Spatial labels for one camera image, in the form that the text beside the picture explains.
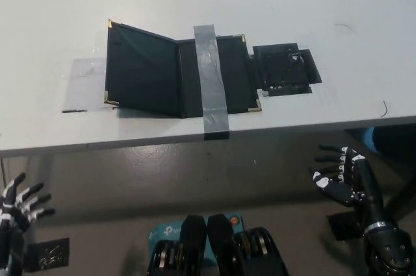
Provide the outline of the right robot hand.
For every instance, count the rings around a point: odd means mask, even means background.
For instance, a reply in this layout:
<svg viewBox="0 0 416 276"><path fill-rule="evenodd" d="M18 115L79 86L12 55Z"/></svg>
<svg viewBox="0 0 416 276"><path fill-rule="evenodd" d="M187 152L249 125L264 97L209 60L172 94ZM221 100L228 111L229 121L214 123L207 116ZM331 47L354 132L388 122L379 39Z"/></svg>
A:
<svg viewBox="0 0 416 276"><path fill-rule="evenodd" d="M309 170L317 189L335 202L353 207L365 230L380 222L392 223L368 159L349 146L319 145L319 149L334 154L315 158L316 162L332 162L332 166Z"/></svg>

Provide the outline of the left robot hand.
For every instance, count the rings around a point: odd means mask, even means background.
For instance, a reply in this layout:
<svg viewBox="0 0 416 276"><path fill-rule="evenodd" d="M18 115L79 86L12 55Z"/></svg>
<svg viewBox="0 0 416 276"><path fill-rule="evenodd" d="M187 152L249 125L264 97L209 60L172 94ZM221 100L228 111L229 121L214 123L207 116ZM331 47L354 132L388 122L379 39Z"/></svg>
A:
<svg viewBox="0 0 416 276"><path fill-rule="evenodd" d="M20 173L1 194L1 234L9 233L14 225L26 232L32 223L56 213L54 208L44 207L51 200L51 194L37 195L44 183L39 182L18 192L18 186L24 180L25 173Z"/></svg>

